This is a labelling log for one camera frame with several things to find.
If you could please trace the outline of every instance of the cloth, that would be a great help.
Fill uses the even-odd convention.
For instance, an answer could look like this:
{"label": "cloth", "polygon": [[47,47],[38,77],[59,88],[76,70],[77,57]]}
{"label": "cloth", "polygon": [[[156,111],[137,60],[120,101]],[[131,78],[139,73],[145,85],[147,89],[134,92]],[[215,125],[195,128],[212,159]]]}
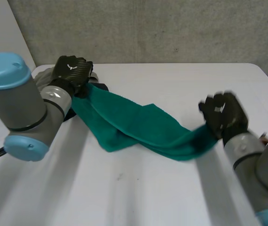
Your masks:
{"label": "cloth", "polygon": [[108,152],[139,143],[183,161],[199,157],[217,141],[206,125],[189,131],[154,104],[141,106],[94,85],[87,88],[88,97],[74,97],[72,108]]}

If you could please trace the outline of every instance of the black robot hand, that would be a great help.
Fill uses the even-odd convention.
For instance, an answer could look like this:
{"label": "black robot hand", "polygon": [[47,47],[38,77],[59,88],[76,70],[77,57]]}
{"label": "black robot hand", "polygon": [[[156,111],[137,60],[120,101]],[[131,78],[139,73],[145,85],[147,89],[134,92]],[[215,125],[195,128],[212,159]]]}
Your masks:
{"label": "black robot hand", "polygon": [[232,137],[247,132],[248,119],[239,101],[230,93],[217,93],[208,96],[205,102],[199,103],[207,126],[217,139],[223,138],[224,144]]}
{"label": "black robot hand", "polygon": [[60,86],[64,86],[71,96],[79,92],[83,94],[83,86],[88,82],[92,69],[93,63],[82,57],[61,56],[51,74],[50,85],[62,84]]}

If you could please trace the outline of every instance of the black ring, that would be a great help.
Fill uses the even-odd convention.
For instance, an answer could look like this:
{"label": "black ring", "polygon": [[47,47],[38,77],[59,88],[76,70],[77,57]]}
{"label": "black ring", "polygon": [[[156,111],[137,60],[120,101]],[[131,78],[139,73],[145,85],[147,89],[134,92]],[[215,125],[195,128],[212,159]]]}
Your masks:
{"label": "black ring", "polygon": [[236,167],[242,162],[244,161],[245,159],[248,159],[249,157],[252,157],[252,156],[255,156],[255,155],[261,155],[262,153],[261,152],[254,152],[254,153],[251,153],[251,154],[247,154],[241,158],[239,158],[238,160],[236,160],[236,162],[233,164],[233,170],[236,169]]}
{"label": "black ring", "polygon": [[17,129],[9,128],[9,127],[7,127],[7,128],[8,128],[10,131],[12,131],[12,132],[22,132],[22,131],[27,131],[27,130],[32,129],[32,128],[38,126],[39,124],[41,124],[41,123],[46,119],[46,117],[47,117],[47,109],[45,110],[45,113],[44,113],[44,115],[42,116],[42,118],[39,119],[37,122],[35,122],[35,123],[32,124],[32,125],[29,125],[29,126],[26,126],[26,127],[22,127],[22,128],[17,128]]}
{"label": "black ring", "polygon": [[57,103],[55,103],[55,102],[53,102],[51,100],[47,100],[47,99],[43,99],[43,100],[44,100],[44,102],[50,103],[53,106],[57,107],[60,110],[60,112],[62,113],[63,118],[65,118],[65,113],[64,113],[63,109]]}

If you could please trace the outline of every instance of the white table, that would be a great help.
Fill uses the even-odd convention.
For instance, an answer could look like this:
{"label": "white table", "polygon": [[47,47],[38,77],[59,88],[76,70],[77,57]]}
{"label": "white table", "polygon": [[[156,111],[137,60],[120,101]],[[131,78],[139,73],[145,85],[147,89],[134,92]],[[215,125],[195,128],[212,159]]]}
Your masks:
{"label": "white table", "polygon": [[[40,66],[33,75],[50,65]],[[252,64],[95,65],[100,82],[180,124],[204,123],[198,102],[233,90],[250,128],[268,133],[268,77]],[[8,131],[0,122],[0,147]],[[62,124],[40,162],[0,158],[0,226],[257,225],[221,143],[178,162],[140,145],[105,152],[78,117]]]}

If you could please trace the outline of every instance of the white logo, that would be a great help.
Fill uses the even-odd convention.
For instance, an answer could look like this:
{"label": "white logo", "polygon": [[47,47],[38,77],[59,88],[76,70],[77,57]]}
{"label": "white logo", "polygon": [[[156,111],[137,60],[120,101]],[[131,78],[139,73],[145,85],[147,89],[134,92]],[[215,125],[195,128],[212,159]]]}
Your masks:
{"label": "white logo", "polygon": [[224,105],[222,107],[215,107],[214,111],[223,113],[224,107],[225,107],[225,103],[224,103]]}
{"label": "white logo", "polygon": [[69,65],[67,66],[69,67],[70,70],[77,68],[77,66],[76,67],[70,67]]}

